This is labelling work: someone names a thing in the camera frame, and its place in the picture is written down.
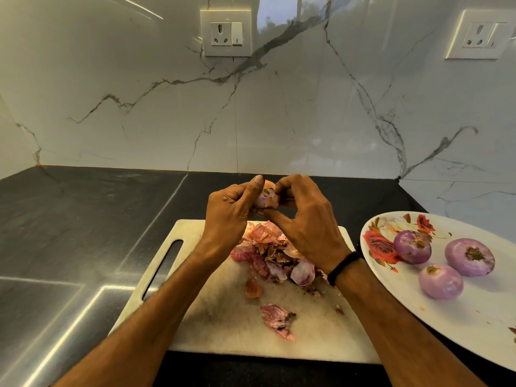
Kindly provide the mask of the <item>person's left hand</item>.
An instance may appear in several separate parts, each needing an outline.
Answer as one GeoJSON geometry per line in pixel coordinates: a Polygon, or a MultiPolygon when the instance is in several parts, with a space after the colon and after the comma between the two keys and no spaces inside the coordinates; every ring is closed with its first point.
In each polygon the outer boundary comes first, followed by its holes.
{"type": "Polygon", "coordinates": [[[208,199],[204,231],[198,247],[218,265],[229,256],[247,228],[249,215],[239,215],[239,185],[232,184],[215,191],[208,199]]]}

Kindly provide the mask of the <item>person's right hand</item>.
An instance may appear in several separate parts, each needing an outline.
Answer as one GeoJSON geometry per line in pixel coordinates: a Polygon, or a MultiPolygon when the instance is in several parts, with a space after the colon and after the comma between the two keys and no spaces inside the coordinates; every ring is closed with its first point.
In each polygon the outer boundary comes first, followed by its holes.
{"type": "Polygon", "coordinates": [[[275,185],[281,202],[297,209],[299,237],[293,246],[326,275],[351,253],[339,230],[329,200],[307,175],[288,175],[275,185]]]}

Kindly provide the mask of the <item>partly peeled red onion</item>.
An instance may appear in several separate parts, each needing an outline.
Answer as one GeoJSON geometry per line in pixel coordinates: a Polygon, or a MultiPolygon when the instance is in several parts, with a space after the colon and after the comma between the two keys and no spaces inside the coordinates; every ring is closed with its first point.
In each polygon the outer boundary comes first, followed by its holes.
{"type": "Polygon", "coordinates": [[[272,208],[275,209],[280,205],[280,198],[275,193],[275,183],[264,180],[263,188],[260,195],[253,202],[252,207],[255,209],[272,208]]]}

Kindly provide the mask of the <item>person's right forearm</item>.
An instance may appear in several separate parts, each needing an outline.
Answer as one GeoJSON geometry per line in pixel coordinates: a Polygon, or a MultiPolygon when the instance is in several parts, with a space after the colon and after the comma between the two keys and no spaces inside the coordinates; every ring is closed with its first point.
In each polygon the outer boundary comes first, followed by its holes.
{"type": "Polygon", "coordinates": [[[348,264],[335,282],[393,387],[487,387],[383,287],[364,260],[348,264]]]}

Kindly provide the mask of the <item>person's left forearm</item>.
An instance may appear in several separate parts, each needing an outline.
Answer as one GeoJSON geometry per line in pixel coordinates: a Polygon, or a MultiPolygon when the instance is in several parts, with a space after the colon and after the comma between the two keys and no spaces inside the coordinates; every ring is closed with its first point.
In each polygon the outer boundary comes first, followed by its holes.
{"type": "Polygon", "coordinates": [[[52,387],[152,387],[186,311],[234,246],[199,242],[155,294],[52,387]]]}

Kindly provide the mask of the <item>pile of red onion peels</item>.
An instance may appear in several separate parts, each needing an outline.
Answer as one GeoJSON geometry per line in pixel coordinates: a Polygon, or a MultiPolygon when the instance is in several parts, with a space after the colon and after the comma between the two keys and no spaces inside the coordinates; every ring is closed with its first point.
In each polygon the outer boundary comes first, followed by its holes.
{"type": "MultiPolygon", "coordinates": [[[[248,263],[248,278],[255,278],[258,282],[262,279],[277,285],[287,281],[294,283],[289,278],[293,267],[301,260],[308,260],[280,228],[270,221],[248,221],[244,235],[231,251],[230,258],[237,263],[248,263]]],[[[315,267],[315,279],[316,277],[327,281],[326,274],[315,267]]],[[[299,287],[308,294],[320,297],[325,292],[319,292],[314,286],[314,280],[308,286],[299,287]]]]}

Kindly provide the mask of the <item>thick purple onion layer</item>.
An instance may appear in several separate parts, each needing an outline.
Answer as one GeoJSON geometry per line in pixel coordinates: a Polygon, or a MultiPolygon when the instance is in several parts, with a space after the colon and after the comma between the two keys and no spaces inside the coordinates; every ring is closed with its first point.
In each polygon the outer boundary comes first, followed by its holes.
{"type": "Polygon", "coordinates": [[[289,278],[298,286],[308,286],[315,279],[315,265],[308,260],[301,260],[293,267],[289,278]]]}

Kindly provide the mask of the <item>black wristband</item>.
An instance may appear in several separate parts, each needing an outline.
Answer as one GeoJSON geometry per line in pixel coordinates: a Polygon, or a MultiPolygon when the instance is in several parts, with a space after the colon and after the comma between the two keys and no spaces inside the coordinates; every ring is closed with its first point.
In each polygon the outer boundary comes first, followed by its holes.
{"type": "Polygon", "coordinates": [[[342,261],[340,261],[337,266],[327,274],[327,281],[330,286],[336,286],[337,277],[346,269],[354,261],[359,259],[364,259],[363,255],[357,251],[351,252],[349,255],[345,257],[342,261]]]}

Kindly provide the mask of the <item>pink crumpled onion peel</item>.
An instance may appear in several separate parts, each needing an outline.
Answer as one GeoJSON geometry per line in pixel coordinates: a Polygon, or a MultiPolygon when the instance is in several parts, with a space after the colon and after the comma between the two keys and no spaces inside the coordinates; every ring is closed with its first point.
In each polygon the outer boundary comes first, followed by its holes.
{"type": "Polygon", "coordinates": [[[290,329],[291,319],[297,316],[285,308],[276,304],[260,306],[261,317],[266,326],[273,330],[279,337],[286,341],[295,341],[293,332],[290,329]]]}

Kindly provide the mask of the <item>white plastic cutting board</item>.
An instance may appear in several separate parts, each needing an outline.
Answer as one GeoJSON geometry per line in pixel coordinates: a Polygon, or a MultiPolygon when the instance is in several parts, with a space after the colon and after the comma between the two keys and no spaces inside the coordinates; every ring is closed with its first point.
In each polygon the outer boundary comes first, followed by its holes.
{"type": "Polygon", "coordinates": [[[262,279],[263,294],[247,299],[248,263],[230,257],[206,281],[188,308],[170,350],[379,364],[378,355],[355,313],[339,291],[317,277],[315,297],[288,281],[272,284],[262,279]],[[294,312],[290,329],[295,341],[286,341],[266,326],[260,306],[276,304],[294,312]],[[342,307],[345,315],[335,311],[342,307]]]}

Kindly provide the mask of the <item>white floral oval plate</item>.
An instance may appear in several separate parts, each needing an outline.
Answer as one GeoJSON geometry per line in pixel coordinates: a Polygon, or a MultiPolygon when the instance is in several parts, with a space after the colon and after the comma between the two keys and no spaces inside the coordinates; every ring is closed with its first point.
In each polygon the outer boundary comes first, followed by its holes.
{"type": "Polygon", "coordinates": [[[516,372],[516,244],[445,216],[397,211],[366,220],[360,247],[377,279],[422,322],[464,349],[516,372]],[[403,230],[432,239],[428,262],[410,265],[395,255],[393,241],[403,230]],[[432,299],[421,289],[418,274],[429,264],[446,265],[446,245],[460,238],[486,245],[495,257],[494,271],[464,277],[457,299],[432,299]]]}

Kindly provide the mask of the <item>white wall socket with switch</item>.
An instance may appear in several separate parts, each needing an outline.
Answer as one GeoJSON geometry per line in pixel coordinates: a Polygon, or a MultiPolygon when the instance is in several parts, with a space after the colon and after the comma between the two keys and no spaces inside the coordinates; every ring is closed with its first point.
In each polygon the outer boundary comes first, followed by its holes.
{"type": "Polygon", "coordinates": [[[200,23],[205,57],[251,57],[251,10],[200,10],[200,23]]]}
{"type": "Polygon", "coordinates": [[[516,10],[465,9],[461,12],[446,60],[497,60],[516,40],[516,10]]]}

